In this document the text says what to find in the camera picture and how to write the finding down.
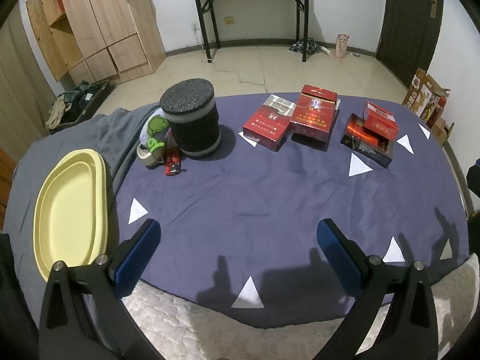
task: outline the yellow plastic tray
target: yellow plastic tray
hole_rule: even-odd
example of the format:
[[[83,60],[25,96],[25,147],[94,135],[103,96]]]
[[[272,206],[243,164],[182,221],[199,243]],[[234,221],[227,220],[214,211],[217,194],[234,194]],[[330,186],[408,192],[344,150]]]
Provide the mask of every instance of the yellow plastic tray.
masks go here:
[[[91,149],[67,154],[51,171],[35,205],[33,247],[48,280],[54,262],[90,264],[107,249],[105,163]]]

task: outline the white wall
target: white wall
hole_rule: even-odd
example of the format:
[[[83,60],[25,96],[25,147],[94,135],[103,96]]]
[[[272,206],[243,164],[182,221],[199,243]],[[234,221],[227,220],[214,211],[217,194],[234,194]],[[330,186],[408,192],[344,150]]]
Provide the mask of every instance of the white wall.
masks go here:
[[[428,70],[451,89],[442,117],[455,123],[449,142],[463,173],[480,158],[480,34],[459,0],[444,0],[442,27]],[[480,199],[472,194],[475,209]]]
[[[386,0],[312,0],[310,35],[334,43],[339,33],[350,35],[349,45],[375,51],[382,30]],[[167,51],[196,44],[192,23],[198,22],[195,0],[153,0],[157,23]],[[295,38],[293,0],[216,0],[215,15],[222,40]],[[225,16],[235,24],[226,26]],[[205,15],[209,39],[209,15]]]
[[[22,15],[22,23],[23,23],[23,26],[25,27],[25,32],[27,34],[28,42],[30,42],[30,47],[32,48],[33,54],[37,59],[38,65],[40,66],[40,69],[42,70],[42,73],[45,76],[46,81],[49,83],[50,87],[52,88],[52,91],[56,95],[59,95],[60,93],[64,92],[66,88],[64,89],[62,84],[57,82],[56,79],[53,78],[53,75],[49,67],[47,66],[47,63],[45,62],[42,52],[40,51],[40,48],[38,46],[37,40],[35,39],[35,35],[33,34],[32,26],[30,24],[30,19],[28,18],[28,12],[25,5],[25,1],[27,0],[19,0],[19,4],[20,4],[20,14]]]

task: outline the black cylindrical container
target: black cylindrical container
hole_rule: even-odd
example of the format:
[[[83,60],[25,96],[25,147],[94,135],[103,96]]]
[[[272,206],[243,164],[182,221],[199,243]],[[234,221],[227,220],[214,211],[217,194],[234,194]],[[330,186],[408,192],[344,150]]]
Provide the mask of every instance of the black cylindrical container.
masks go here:
[[[220,145],[213,85],[205,79],[179,82],[160,99],[177,145],[186,155],[201,157]]]

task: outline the cardboard box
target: cardboard box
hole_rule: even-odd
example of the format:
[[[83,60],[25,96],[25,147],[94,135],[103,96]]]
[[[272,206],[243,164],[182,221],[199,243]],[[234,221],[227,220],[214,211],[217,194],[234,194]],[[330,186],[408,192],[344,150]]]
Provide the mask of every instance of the cardboard box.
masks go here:
[[[397,122],[390,111],[374,104],[367,102],[365,111],[363,112],[364,126],[368,130],[387,138],[395,140],[399,132]]]
[[[278,150],[287,139],[295,103],[271,94],[243,125],[243,135],[271,149]]]
[[[333,102],[301,93],[290,122],[291,130],[328,142],[339,105],[340,100]]]
[[[431,133],[435,136],[436,140],[443,146],[452,132],[454,123],[448,126],[442,117],[439,117],[435,124],[431,128]]]
[[[426,122],[442,96],[446,97],[446,92],[433,77],[417,69],[402,104]]]
[[[345,135],[340,142],[384,168],[393,160],[394,142],[366,129],[363,118],[355,114],[350,115]]]

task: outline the red lighter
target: red lighter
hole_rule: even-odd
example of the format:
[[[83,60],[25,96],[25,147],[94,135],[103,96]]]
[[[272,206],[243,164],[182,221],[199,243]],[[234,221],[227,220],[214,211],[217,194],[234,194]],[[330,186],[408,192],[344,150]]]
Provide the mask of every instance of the red lighter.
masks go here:
[[[165,174],[175,176],[180,173],[180,149],[178,146],[166,150]]]

